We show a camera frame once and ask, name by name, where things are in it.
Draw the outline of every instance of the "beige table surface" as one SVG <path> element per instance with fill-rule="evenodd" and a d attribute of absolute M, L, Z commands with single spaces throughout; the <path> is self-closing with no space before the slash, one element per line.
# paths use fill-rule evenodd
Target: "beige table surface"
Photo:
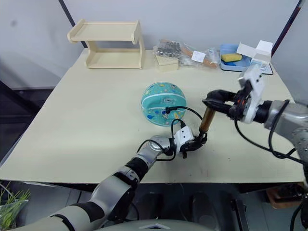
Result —
<path fill-rule="evenodd" d="M 180 68 L 160 73 L 151 51 L 144 69 L 87 69 L 84 50 L 56 86 L 11 155 L 0 179 L 37 182 L 98 183 L 130 160 L 138 146 L 153 135 L 170 136 L 170 128 L 148 122 L 140 108 L 144 90 L 167 81 L 179 86 L 187 106 L 203 114 L 201 100 L 211 90 L 236 92 L 238 72 Z M 264 100 L 291 99 L 274 70 L 264 75 Z M 197 134 L 200 120 L 186 112 L 184 121 Z M 240 124 L 243 133 L 267 145 L 263 125 Z M 291 144 L 278 135 L 274 147 L 287 152 Z M 172 162 L 157 162 L 142 182 L 290 182 L 302 181 L 301 165 L 280 160 L 252 146 L 234 123 L 217 113 L 206 145 Z"/>

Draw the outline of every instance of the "plastic bag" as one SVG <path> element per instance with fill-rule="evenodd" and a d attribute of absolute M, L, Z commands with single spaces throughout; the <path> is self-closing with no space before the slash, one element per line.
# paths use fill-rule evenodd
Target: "plastic bag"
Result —
<path fill-rule="evenodd" d="M 157 46 L 153 47 L 154 54 L 171 58 L 178 58 L 181 55 L 180 43 L 161 39 Z"/>
<path fill-rule="evenodd" d="M 206 51 L 196 51 L 186 44 L 181 44 L 180 48 L 181 55 L 179 56 L 179 61 L 183 66 L 217 68 L 220 64 L 220 56 L 215 48 L 210 48 Z"/>

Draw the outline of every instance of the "wooden rack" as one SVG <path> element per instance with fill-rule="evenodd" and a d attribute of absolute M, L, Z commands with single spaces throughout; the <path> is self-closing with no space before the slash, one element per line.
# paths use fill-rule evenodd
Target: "wooden rack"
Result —
<path fill-rule="evenodd" d="M 72 43 L 85 41 L 89 49 L 88 68 L 142 69 L 144 44 L 140 22 L 86 22 L 81 19 L 67 34 Z M 102 49 L 97 41 L 131 41 L 139 49 Z"/>

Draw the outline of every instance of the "blue printed ball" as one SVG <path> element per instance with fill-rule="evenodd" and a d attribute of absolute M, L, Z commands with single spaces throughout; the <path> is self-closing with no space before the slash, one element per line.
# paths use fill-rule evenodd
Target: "blue printed ball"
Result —
<path fill-rule="evenodd" d="M 142 113 L 153 124 L 168 127 L 174 119 L 181 119 L 185 109 L 178 109 L 167 114 L 165 108 L 172 106 L 186 106 L 184 93 L 172 83 L 154 83 L 143 93 Z"/>

